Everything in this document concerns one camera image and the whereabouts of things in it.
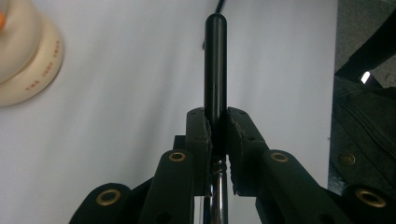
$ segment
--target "white surface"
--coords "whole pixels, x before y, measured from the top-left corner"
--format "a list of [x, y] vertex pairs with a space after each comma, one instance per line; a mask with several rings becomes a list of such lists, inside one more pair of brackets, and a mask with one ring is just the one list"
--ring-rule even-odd
[[[35, 0], [65, 42], [59, 76], [0, 108], [0, 223], [67, 223], [108, 182], [154, 175], [203, 105], [205, 19], [218, 1]], [[229, 0], [228, 103], [327, 185], [337, 2]], [[230, 223], [259, 223], [230, 196]]]

